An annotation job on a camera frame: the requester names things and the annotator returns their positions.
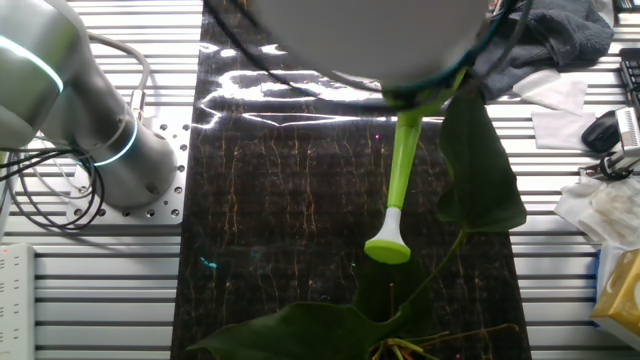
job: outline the power strip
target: power strip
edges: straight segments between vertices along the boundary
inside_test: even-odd
[[[35,358],[34,250],[0,247],[0,360]]]

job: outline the white cable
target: white cable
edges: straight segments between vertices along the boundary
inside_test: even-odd
[[[502,12],[502,0],[498,0],[495,9],[493,9],[493,16],[498,16]]]
[[[8,153],[0,152],[0,164],[4,164],[5,161],[9,161],[9,156],[7,155]],[[4,169],[0,169],[0,175],[4,175]],[[11,179],[7,179],[7,181],[5,181],[4,188],[2,189],[2,195],[0,195],[0,227],[2,227],[5,223],[5,221],[3,221],[3,218],[6,218],[6,216],[8,216],[5,212],[8,212],[11,208],[11,200],[9,200],[9,203],[7,204],[7,195],[9,194],[9,191],[11,191],[11,187],[9,186],[10,182]],[[2,246],[3,237],[4,229],[0,228],[0,246]]]
[[[116,50],[120,50],[126,54],[133,56],[136,60],[138,60],[140,65],[142,65],[142,78],[140,79],[140,83],[138,84],[137,90],[144,90],[144,88],[147,86],[147,82],[149,81],[149,76],[151,76],[151,66],[149,65],[149,61],[147,61],[147,58],[145,58],[141,52],[139,52],[138,50],[132,48],[131,46],[123,42],[109,39],[108,37],[104,37],[102,35],[98,35],[94,33],[89,33],[89,40],[93,40],[102,45],[106,45]]]
[[[51,144],[53,144],[53,145],[60,144],[60,145],[67,146],[67,145],[65,145],[65,144],[63,144],[63,143],[59,143],[59,142],[57,142],[57,141],[55,141],[55,142],[54,142],[54,141],[51,141],[51,140],[49,140],[49,139],[47,139],[47,138],[45,138],[45,137],[42,137],[42,136],[35,136],[35,138],[36,138],[36,139],[39,139],[39,140],[42,142],[42,144],[43,144],[43,146],[44,146],[45,148],[46,148],[46,145],[44,144],[44,142],[45,142],[45,141],[47,141],[47,142],[49,142],[49,143],[51,143]],[[91,172],[88,174],[88,175],[89,175],[89,186],[88,186],[88,187],[84,187],[84,189],[83,189],[83,187],[81,187],[81,186],[77,186],[76,184],[74,184],[74,183],[71,181],[71,179],[67,176],[67,174],[65,173],[64,169],[62,168],[62,166],[60,166],[60,164],[56,161],[56,159],[52,159],[52,160],[53,160],[53,162],[54,162],[54,164],[56,164],[56,166],[57,166],[57,167],[58,167],[58,169],[60,170],[60,173],[62,174],[62,176],[65,178],[65,180],[67,181],[67,183],[69,183],[69,185],[71,185],[73,188],[75,188],[75,189],[76,189],[79,193],[81,193],[81,194],[82,194],[83,192],[85,192],[85,191],[86,191],[86,193],[85,193],[85,194],[83,194],[83,195],[71,196],[71,195],[67,195],[67,194],[61,193],[60,191],[56,190],[53,186],[51,186],[51,184],[49,184],[49,182],[47,182],[47,181],[42,177],[42,175],[41,175],[41,174],[40,174],[40,172],[38,171],[37,167],[34,167],[32,170],[33,170],[34,174],[36,174],[36,176],[38,177],[38,179],[40,180],[40,182],[42,182],[42,184],[43,184],[44,186],[46,186],[46,187],[47,187],[47,189],[51,190],[51,191],[52,191],[53,193],[55,193],[56,195],[58,195],[58,196],[60,196],[60,197],[63,197],[63,198],[65,198],[65,199],[70,199],[70,200],[79,200],[79,199],[87,198],[87,197],[91,196],[91,184],[93,184],[93,179],[94,179],[94,177],[95,177],[95,170],[94,170],[94,166],[93,166],[93,159],[91,158],[91,154],[90,154],[89,152],[87,152],[87,151],[84,151],[84,150],[83,150],[83,152],[85,153],[85,155],[84,155],[84,156],[82,156],[81,158],[86,158],[86,159],[88,159],[88,161],[89,161],[89,163],[90,163],[90,167],[89,167],[89,169],[91,170]]]
[[[61,141],[54,141],[54,140],[51,140],[51,139],[49,139],[49,138],[47,138],[45,136],[34,136],[34,138],[35,139],[44,140],[44,141],[49,142],[49,143],[51,143],[53,145],[64,146],[64,147],[75,149],[75,150],[81,150],[82,152],[85,153],[85,155],[79,156],[78,159],[86,159],[86,158],[91,157],[91,154],[94,151],[100,150],[102,148],[105,148],[105,147],[113,144],[113,142],[116,141],[116,139],[118,139],[118,137],[122,134],[122,132],[124,131],[125,127],[126,127],[125,121],[120,121],[120,127],[118,128],[118,131],[116,131],[116,133],[111,137],[111,139],[109,139],[106,143],[98,145],[96,147],[93,147],[93,148],[91,148],[89,150],[84,150],[84,149],[79,148],[79,147],[74,147],[74,146],[71,146],[71,145],[69,145],[67,143],[61,142]]]

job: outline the black mouse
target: black mouse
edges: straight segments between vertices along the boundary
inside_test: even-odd
[[[597,153],[605,153],[620,142],[620,128],[615,110],[607,111],[582,133],[582,142]]]

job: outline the tissue box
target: tissue box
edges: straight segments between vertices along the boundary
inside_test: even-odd
[[[620,256],[591,319],[640,350],[640,249]]]

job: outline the large dark leaf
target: large dark leaf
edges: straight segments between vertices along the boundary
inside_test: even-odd
[[[526,210],[507,154],[477,92],[453,98],[440,130],[451,187],[438,218],[466,232],[500,232],[522,225]]]
[[[372,345],[396,337],[410,318],[405,312],[374,323],[351,306],[298,303],[227,326],[189,349],[209,349],[218,360],[363,360]]]
[[[383,322],[397,314],[399,308],[426,280],[420,263],[412,258],[409,262],[389,265],[369,260],[364,271],[358,276],[358,292],[353,306],[367,319]],[[393,310],[391,301],[393,284]],[[428,292],[421,292],[411,309],[411,323],[400,336],[403,338],[424,337],[429,334],[433,322],[433,302]]]

